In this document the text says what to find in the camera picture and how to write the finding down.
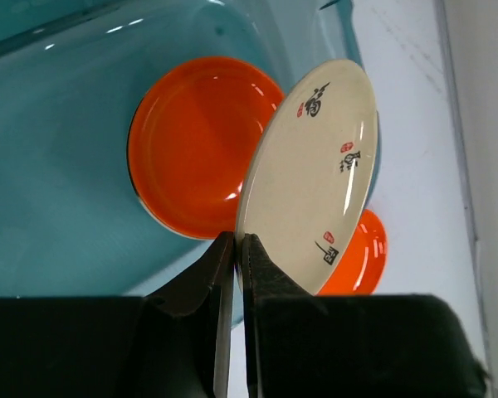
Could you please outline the orange plate back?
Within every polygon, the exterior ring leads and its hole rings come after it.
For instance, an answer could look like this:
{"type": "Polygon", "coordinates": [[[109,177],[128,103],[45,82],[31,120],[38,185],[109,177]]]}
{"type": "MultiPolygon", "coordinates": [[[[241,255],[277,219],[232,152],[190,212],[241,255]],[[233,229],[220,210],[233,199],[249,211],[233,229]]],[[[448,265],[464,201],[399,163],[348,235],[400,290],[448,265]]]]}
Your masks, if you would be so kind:
{"type": "Polygon", "coordinates": [[[383,223],[366,209],[334,273],[318,295],[372,294],[381,279],[387,255],[388,237],[383,223]]]}

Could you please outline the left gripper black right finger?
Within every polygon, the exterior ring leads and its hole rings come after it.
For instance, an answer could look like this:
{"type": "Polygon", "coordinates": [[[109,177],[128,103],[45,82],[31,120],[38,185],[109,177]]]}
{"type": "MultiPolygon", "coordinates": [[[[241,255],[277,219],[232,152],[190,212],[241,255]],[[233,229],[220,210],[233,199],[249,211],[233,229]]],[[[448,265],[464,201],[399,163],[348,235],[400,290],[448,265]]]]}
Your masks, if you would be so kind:
{"type": "Polygon", "coordinates": [[[241,277],[249,396],[325,396],[326,375],[308,353],[317,300],[271,261],[257,235],[242,238],[241,277]]]}

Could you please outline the orange plate front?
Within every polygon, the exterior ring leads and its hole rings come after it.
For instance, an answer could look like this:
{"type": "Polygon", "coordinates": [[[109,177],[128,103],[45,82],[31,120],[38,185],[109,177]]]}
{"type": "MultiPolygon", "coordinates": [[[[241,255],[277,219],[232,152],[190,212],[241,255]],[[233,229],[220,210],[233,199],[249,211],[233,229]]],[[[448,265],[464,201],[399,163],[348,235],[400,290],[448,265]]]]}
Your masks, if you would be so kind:
{"type": "Polygon", "coordinates": [[[129,177],[143,208],[190,239],[233,230],[247,169],[283,99],[267,73],[236,58],[205,56],[170,70],[129,126],[129,177]]]}

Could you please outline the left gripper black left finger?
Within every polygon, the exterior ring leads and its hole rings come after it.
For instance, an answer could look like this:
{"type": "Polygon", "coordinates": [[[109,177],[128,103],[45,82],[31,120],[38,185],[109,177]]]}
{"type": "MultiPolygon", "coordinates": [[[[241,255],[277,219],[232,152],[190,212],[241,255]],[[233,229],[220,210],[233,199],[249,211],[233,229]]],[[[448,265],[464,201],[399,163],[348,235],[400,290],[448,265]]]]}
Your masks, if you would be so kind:
{"type": "Polygon", "coordinates": [[[141,396],[227,396],[234,254],[233,234],[223,232],[149,296],[141,396]]]}

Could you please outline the orange plate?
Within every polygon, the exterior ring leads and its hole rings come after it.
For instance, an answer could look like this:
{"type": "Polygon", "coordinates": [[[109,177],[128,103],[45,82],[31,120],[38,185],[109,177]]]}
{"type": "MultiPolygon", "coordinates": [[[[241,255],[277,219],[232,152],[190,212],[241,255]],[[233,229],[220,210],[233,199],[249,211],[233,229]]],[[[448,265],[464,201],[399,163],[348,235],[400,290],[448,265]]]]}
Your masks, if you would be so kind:
{"type": "Polygon", "coordinates": [[[372,294],[381,279],[387,255],[388,237],[383,223],[366,209],[334,273],[318,295],[372,294]]]}
{"type": "Polygon", "coordinates": [[[143,208],[190,239],[233,230],[247,169],[283,99],[267,73],[236,58],[205,56],[170,70],[129,126],[129,177],[143,208]]]}

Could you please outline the beige plate with drawings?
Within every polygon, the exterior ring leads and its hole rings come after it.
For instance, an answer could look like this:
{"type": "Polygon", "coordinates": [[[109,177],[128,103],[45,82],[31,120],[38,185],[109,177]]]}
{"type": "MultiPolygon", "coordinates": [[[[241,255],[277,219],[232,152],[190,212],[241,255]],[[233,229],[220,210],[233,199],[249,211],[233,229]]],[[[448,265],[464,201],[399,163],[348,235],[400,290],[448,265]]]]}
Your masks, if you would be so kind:
{"type": "Polygon", "coordinates": [[[242,184],[235,237],[255,235],[309,294],[336,270],[372,185],[378,110],[364,69],[333,59],[305,75],[261,136],[242,184]]]}

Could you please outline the teal plastic bin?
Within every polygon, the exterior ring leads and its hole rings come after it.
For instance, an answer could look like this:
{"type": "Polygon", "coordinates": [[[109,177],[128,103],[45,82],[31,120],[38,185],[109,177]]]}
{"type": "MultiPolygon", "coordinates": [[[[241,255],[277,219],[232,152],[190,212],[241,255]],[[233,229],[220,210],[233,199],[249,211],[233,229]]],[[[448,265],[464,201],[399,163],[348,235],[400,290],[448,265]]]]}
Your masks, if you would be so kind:
{"type": "Polygon", "coordinates": [[[360,61],[351,1],[0,1],[0,297],[146,295],[207,241],[139,204],[126,143],[173,67],[230,56],[290,90],[360,61]]]}

